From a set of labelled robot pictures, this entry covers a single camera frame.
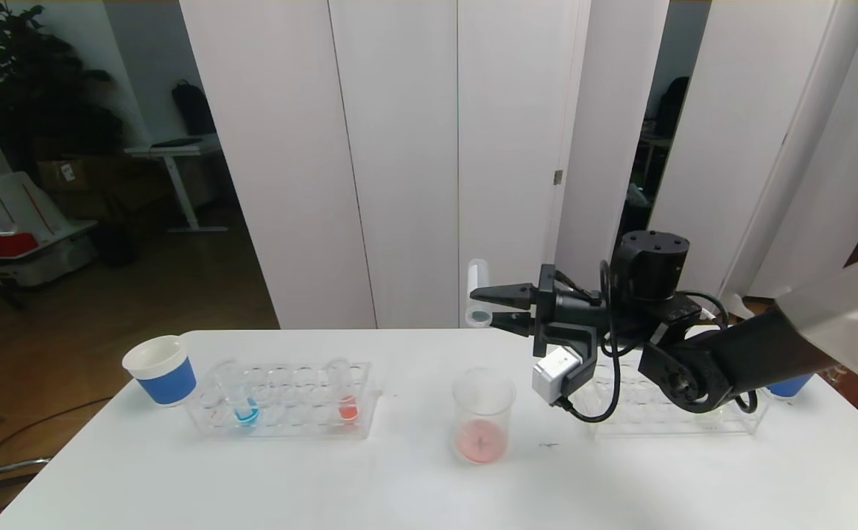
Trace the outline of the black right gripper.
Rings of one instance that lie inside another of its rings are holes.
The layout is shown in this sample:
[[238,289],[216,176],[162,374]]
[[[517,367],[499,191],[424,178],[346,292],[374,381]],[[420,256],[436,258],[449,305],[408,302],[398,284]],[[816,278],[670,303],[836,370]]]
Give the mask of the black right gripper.
[[490,327],[517,336],[533,335],[533,356],[544,358],[550,345],[571,349],[580,358],[596,358],[599,336],[608,329],[608,282],[601,280],[598,291],[585,291],[572,279],[546,263],[542,265],[538,288],[530,283],[479,286],[470,291],[474,301],[529,310],[496,311]]

